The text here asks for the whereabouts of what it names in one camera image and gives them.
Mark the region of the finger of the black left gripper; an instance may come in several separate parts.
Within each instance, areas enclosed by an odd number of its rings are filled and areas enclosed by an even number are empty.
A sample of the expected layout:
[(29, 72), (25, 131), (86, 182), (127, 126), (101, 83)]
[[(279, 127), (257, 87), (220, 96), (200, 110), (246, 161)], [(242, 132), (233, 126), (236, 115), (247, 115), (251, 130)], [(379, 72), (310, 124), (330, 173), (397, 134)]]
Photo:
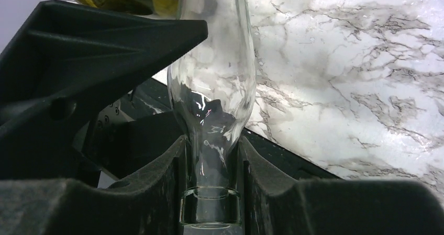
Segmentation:
[(203, 20), (39, 3), (1, 53), (1, 179), (74, 177), (77, 132), (207, 36)]

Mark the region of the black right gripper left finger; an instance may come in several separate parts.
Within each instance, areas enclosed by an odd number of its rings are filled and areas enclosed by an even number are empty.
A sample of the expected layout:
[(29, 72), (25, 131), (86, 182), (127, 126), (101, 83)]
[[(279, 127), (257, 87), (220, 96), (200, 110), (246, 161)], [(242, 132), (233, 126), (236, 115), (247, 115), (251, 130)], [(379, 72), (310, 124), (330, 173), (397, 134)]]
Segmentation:
[(1, 182), (1, 234), (178, 234), (179, 137), (162, 155), (113, 183), (72, 179)]

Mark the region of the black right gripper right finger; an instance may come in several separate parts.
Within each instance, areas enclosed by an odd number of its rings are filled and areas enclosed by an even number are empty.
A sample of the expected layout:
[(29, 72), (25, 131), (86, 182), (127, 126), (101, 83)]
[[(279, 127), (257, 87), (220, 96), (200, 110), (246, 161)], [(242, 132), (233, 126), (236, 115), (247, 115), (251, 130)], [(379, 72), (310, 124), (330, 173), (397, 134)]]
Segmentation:
[(443, 208), (421, 183), (296, 180), (247, 138), (238, 148), (246, 234), (443, 234)]

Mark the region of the clear bottle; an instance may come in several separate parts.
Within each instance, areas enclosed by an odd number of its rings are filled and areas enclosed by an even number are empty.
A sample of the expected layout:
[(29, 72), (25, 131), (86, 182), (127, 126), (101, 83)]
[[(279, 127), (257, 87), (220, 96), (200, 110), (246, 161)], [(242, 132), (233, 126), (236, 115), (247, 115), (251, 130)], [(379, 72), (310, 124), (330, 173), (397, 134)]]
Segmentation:
[(168, 68), (173, 112), (186, 136), (180, 223), (221, 230), (241, 223), (236, 144), (256, 94), (247, 0), (180, 0), (180, 20), (207, 22), (208, 37)]

